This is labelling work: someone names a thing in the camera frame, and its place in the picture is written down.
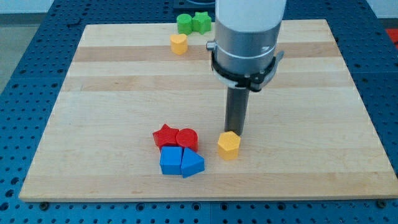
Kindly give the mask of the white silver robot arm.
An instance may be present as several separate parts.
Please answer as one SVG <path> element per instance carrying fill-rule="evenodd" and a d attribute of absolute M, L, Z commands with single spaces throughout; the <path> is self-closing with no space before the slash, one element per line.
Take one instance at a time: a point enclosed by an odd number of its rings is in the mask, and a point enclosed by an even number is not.
<path fill-rule="evenodd" d="M 250 92 L 275 76 L 284 53 L 276 52 L 286 0 L 217 0 L 215 38 L 207 42 L 211 69 L 227 90 L 224 129 L 241 135 Z"/>

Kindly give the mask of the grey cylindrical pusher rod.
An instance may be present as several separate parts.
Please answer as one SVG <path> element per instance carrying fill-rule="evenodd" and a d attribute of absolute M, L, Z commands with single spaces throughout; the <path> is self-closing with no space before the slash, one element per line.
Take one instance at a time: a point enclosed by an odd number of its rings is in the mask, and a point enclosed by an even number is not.
<path fill-rule="evenodd" d="M 228 88 L 224 121 L 225 131 L 233 131 L 238 136 L 242 135 L 248 99 L 248 89 Z"/>

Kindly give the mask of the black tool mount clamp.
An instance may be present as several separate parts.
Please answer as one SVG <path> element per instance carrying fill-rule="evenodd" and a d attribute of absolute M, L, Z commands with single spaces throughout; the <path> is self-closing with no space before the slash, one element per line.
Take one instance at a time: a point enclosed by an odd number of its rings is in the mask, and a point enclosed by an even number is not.
<path fill-rule="evenodd" d="M 215 60 L 215 52 L 211 53 L 211 69 L 218 80 L 229 88 L 247 89 L 253 92 L 259 92 L 265 87 L 275 76 L 279 62 L 284 57 L 284 51 L 280 51 L 273 56 L 270 64 L 257 73 L 241 75 L 229 72 L 223 69 Z"/>

